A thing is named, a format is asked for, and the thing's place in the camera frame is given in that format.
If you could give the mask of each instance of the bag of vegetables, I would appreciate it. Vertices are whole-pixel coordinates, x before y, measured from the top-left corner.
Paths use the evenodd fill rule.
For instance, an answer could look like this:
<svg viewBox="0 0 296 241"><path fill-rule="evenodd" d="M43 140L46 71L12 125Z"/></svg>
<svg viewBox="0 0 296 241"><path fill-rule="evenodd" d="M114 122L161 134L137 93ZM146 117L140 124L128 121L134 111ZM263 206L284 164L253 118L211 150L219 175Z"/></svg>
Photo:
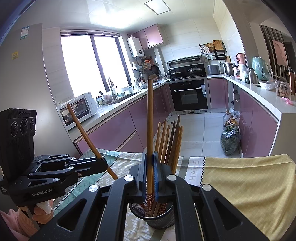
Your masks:
<svg viewBox="0 0 296 241"><path fill-rule="evenodd" d="M220 144L225 155L232 155L240 142L240 130L236 123L223 127Z"/></svg>

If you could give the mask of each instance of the ceiling light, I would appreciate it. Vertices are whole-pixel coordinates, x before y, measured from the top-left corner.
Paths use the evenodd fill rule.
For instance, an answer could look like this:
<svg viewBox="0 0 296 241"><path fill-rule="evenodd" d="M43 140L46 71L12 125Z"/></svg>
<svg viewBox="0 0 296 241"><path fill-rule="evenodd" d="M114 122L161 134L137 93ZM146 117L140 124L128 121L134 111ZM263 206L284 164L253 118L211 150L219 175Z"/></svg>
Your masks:
<svg viewBox="0 0 296 241"><path fill-rule="evenodd" d="M165 4L163 0L151 0L144 3L148 8L150 8L157 15L170 11L169 7Z"/></svg>

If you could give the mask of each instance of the metal bolt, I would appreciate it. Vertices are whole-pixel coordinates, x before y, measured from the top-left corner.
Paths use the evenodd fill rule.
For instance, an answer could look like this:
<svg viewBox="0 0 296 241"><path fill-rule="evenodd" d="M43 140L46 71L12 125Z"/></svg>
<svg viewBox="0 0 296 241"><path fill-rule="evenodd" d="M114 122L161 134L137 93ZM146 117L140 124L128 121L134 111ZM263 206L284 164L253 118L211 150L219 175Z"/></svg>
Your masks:
<svg viewBox="0 0 296 241"><path fill-rule="evenodd" d="M170 181L175 181L177 179L177 177L175 175L171 174L171 175L167 176L167 179Z"/></svg>
<svg viewBox="0 0 296 241"><path fill-rule="evenodd" d="M132 176L132 175L126 175L126 176L124 177L124 179L125 179L127 182L130 182L130 181L133 180L133 176Z"/></svg>
<svg viewBox="0 0 296 241"><path fill-rule="evenodd" d="M212 190L212 186L209 185L209 184L204 184L204 185L202 186L202 188L203 188L203 190L205 190L205 191L211 191L211 190Z"/></svg>
<svg viewBox="0 0 296 241"><path fill-rule="evenodd" d="M99 189L99 187L97 186L97 185L91 185L90 187L89 187L89 191L91 191L91 192L95 192L95 191L97 191Z"/></svg>

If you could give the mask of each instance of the pink sleeve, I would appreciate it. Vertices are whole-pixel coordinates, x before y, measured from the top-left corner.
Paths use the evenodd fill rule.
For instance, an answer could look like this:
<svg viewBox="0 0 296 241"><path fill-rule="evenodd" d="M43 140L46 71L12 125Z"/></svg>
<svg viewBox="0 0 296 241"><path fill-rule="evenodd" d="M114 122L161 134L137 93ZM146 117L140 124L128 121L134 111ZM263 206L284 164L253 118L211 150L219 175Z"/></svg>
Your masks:
<svg viewBox="0 0 296 241"><path fill-rule="evenodd" d="M32 221L19 209L17 212L9 210L8 214L0 211L4 221L19 241L28 241L37 229Z"/></svg>

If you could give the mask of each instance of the floor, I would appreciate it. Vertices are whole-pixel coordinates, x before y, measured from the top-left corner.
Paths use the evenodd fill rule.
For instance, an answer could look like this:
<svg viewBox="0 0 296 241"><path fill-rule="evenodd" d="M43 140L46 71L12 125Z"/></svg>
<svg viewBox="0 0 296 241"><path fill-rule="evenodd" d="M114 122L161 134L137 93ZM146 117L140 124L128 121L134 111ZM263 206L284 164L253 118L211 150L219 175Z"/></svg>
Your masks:
<svg viewBox="0 0 296 241"><path fill-rule="evenodd" d="M225 156L220 146L220 136L225 113L181 115L183 136L180 156L211 156L240 158L237 149L233 155ZM177 120L171 116L168 123Z"/></svg>

